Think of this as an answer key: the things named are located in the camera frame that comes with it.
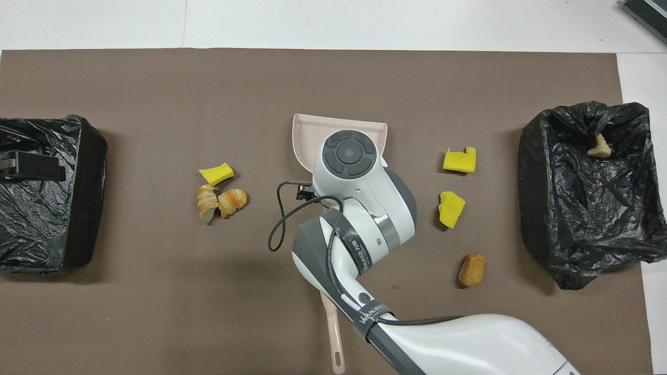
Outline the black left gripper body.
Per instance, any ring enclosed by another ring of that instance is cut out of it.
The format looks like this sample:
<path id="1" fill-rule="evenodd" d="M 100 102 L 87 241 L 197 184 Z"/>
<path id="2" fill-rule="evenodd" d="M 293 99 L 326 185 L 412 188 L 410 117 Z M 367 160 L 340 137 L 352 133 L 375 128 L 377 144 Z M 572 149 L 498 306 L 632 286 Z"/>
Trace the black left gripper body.
<path id="1" fill-rule="evenodd" d="M 65 181 L 65 168 L 54 156 L 9 151 L 1 154 L 2 181 Z"/>

